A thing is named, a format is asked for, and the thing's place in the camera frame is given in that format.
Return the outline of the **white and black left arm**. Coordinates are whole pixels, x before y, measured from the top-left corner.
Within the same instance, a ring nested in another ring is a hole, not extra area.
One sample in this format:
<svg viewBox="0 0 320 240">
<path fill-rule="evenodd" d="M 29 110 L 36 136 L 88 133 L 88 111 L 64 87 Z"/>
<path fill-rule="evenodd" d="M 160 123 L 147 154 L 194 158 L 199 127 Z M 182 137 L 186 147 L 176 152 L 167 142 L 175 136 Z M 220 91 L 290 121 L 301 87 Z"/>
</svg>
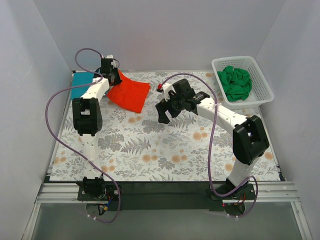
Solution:
<svg viewBox="0 0 320 240">
<path fill-rule="evenodd" d="M 99 132 L 103 126 L 100 101 L 106 92 L 121 83 L 116 60 L 112 55 L 102 57 L 99 72 L 93 77 L 87 91 L 72 100 L 73 126 L 79 134 L 83 155 L 87 158 L 82 179 L 83 191 L 95 200 L 104 199 L 104 175 L 101 173 Z"/>
</svg>

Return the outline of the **orange t shirt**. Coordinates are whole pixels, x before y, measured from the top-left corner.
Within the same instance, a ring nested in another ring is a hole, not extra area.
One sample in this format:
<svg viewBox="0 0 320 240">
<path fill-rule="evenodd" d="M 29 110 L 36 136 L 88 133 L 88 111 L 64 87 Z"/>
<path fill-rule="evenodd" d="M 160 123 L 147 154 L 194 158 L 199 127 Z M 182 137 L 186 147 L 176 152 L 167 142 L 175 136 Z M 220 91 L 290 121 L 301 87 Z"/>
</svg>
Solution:
<svg viewBox="0 0 320 240">
<path fill-rule="evenodd" d="M 122 82 L 109 90 L 106 96 L 119 107 L 140 114 L 150 91 L 150 84 L 131 80 L 120 70 L 118 72 Z"/>
</svg>

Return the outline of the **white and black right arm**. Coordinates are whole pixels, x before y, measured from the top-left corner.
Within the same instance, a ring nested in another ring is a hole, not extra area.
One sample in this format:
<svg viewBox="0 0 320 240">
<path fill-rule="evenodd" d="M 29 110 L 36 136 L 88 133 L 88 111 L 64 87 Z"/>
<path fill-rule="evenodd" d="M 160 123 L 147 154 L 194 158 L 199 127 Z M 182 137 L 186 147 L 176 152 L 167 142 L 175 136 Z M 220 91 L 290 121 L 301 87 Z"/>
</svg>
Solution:
<svg viewBox="0 0 320 240">
<path fill-rule="evenodd" d="M 176 118 L 181 111 L 188 111 L 211 120 L 213 130 L 219 126 L 231 135 L 235 156 L 233 169 L 223 185 L 219 188 L 211 186 L 210 190 L 219 198 L 241 191 L 251 179 L 250 174 L 255 164 L 270 146 L 261 118 L 256 115 L 246 117 L 219 105 L 209 94 L 203 91 L 195 92 L 187 79 L 174 84 L 159 84 L 157 92 L 164 95 L 155 106 L 159 123 L 170 122 L 166 113 Z"/>
</svg>

